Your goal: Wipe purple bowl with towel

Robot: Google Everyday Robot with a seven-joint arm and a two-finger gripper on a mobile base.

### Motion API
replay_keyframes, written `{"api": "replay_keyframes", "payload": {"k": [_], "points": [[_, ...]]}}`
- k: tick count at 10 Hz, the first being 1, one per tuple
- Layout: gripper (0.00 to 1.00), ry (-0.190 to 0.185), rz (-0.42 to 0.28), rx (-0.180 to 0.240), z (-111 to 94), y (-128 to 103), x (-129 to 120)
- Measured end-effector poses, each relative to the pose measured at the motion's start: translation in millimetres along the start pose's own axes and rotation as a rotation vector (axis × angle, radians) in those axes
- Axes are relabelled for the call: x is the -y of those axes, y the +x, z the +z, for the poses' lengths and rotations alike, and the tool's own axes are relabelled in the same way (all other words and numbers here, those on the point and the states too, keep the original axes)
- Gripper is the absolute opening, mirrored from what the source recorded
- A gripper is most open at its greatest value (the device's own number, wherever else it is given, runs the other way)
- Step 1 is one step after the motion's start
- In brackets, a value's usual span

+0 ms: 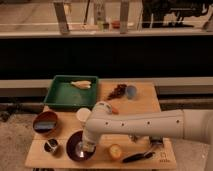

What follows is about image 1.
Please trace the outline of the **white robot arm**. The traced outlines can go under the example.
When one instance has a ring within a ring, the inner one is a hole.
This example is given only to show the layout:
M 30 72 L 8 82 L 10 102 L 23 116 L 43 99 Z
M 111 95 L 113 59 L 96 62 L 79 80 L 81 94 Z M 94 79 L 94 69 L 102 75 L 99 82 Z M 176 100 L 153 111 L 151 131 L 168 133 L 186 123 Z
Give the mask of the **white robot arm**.
M 104 134 L 179 138 L 213 144 L 212 110 L 168 110 L 148 114 L 112 115 L 111 106 L 95 104 L 83 129 L 83 150 L 92 152 Z

